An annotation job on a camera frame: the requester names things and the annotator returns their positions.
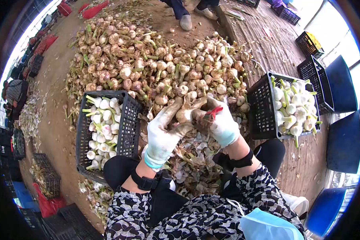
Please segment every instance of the black wrist strap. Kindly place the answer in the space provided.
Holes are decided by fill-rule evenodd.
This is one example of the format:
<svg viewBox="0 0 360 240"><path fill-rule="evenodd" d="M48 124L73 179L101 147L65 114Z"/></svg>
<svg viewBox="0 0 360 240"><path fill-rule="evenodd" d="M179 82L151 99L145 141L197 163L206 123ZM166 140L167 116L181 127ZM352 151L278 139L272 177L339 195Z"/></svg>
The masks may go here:
<svg viewBox="0 0 360 240"><path fill-rule="evenodd" d="M131 173L132 180L137 184L137 187L143 191L150 191L151 189L155 189L158 184L158 179L155 177L154 179L148 177L140 177L137 175L136 170L134 169Z"/></svg>
<svg viewBox="0 0 360 240"><path fill-rule="evenodd" d="M247 167L247 166L252 165L252 158L253 158L253 151L250 150L250 152L247 154L247 156L245 156L239 160L231 159L230 162L231 162L231 165L234 166L235 168Z"/></svg>

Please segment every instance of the white glove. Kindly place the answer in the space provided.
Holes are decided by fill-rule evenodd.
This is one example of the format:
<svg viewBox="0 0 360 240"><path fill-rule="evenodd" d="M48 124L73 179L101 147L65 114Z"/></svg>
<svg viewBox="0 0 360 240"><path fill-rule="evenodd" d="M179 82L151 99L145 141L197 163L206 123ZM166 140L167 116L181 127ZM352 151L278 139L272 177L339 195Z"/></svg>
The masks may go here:
<svg viewBox="0 0 360 240"><path fill-rule="evenodd" d="M240 130L238 123L232 118L228 105L208 97L207 107L210 111L216 107L223 107L223 110L216 114L215 121L209 129L211 136L216 139L221 147L234 143L240 136ZM192 111L192 118L199 118L205 114L205 111L195 109Z"/></svg>
<svg viewBox="0 0 360 240"><path fill-rule="evenodd" d="M182 104L182 98L176 99L171 106L163 108L148 124L148 147L144 161L153 169L160 168L167 161L179 140L193 129L193 125L189 122L179 124L169 132L165 129Z"/></svg>

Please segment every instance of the light blue cuff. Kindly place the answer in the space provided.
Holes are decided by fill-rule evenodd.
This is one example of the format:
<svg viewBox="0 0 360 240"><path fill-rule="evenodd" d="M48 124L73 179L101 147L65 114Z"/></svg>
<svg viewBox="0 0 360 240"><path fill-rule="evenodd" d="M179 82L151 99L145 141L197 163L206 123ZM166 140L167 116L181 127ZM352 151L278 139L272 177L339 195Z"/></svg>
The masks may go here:
<svg viewBox="0 0 360 240"><path fill-rule="evenodd" d="M222 135L216 138L216 141L220 144L221 147L226 147L232 143L234 143L240 136L240 130L237 131L225 131Z"/></svg>
<svg viewBox="0 0 360 240"><path fill-rule="evenodd" d="M161 163L162 161L158 161L156 159L151 158L148 155L148 149L144 154L144 162L150 168L161 168L161 166L163 166L163 164L164 164L164 163Z"/></svg>

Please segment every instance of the wooden board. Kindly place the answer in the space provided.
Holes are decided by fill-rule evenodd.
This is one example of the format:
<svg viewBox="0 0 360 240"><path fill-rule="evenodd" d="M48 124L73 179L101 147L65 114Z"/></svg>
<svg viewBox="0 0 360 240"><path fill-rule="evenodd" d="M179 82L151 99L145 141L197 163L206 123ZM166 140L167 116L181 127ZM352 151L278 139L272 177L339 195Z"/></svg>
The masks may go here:
<svg viewBox="0 0 360 240"><path fill-rule="evenodd" d="M226 10L239 13L232 9L233 6L241 7L253 16L240 13L245 18L240 21L226 15ZM279 18L269 3L261 0L258 8L252 8L235 1L222 0L217 13L230 40L238 42L239 45L245 44L246 50L250 51L253 59L258 61L265 71L299 77L297 65L306 57L295 40L302 30ZM245 64L245 70L248 87L264 75L261 68L254 68L253 62ZM321 120L321 132L316 136L299 137L299 148L294 146L294 140L283 140L286 153L278 175L274 176L283 192L304 196L310 205L323 189L326 175L329 174L326 167L327 128L336 121L336 116L327 114L321 116ZM261 142L263 141L251 141L250 146L254 149Z"/></svg>

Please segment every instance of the crate of garlic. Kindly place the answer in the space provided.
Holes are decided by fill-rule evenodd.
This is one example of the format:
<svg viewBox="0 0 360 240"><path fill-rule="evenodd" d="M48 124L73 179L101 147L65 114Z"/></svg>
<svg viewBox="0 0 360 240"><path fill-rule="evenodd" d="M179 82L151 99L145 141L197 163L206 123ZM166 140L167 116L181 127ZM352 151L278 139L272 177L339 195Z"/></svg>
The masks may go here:
<svg viewBox="0 0 360 240"><path fill-rule="evenodd" d="M76 167L80 174L106 184L103 167L116 155L138 157L141 105L126 91L88 91L77 121Z"/></svg>
<svg viewBox="0 0 360 240"><path fill-rule="evenodd" d="M316 134L321 121L316 92L308 80L269 71L248 90L252 139L286 139Z"/></svg>

